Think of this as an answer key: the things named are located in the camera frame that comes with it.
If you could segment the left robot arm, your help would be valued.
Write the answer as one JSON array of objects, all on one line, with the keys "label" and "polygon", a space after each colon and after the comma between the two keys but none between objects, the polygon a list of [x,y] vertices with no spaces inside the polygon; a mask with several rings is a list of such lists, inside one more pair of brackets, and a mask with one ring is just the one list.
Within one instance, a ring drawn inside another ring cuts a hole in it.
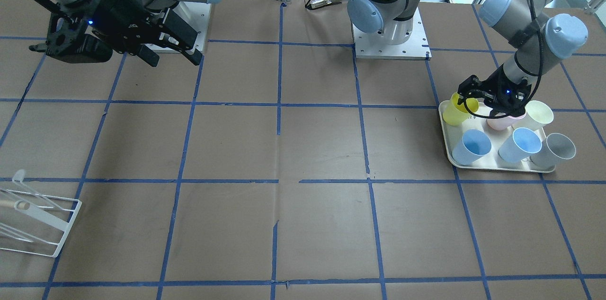
[{"label": "left robot arm", "polygon": [[[410,39],[420,0],[349,0],[347,13],[353,28],[369,34],[375,43],[400,45]],[[489,119],[522,116],[543,77],[569,58],[588,39],[582,20],[568,14],[550,17],[544,8],[552,0],[485,0],[479,17],[505,38],[516,52],[488,78],[466,78],[458,87],[455,104],[478,116],[471,102],[483,100]]]}]

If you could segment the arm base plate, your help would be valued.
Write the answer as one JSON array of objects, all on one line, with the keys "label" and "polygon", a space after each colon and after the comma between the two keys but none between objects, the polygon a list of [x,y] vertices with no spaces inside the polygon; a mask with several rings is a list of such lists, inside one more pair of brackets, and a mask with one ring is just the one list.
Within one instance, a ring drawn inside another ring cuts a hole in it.
[{"label": "arm base plate", "polygon": [[204,53],[206,49],[206,40],[208,27],[212,14],[213,4],[204,4],[198,2],[180,2],[174,8],[163,9],[159,13],[153,13],[153,20],[160,20],[167,11],[171,10],[186,22],[193,30],[197,32],[195,45],[188,54],[194,54],[194,50]]},{"label": "arm base plate", "polygon": [[432,58],[420,10],[405,21],[390,21],[385,29],[364,33],[351,26],[358,59],[429,60]]}]

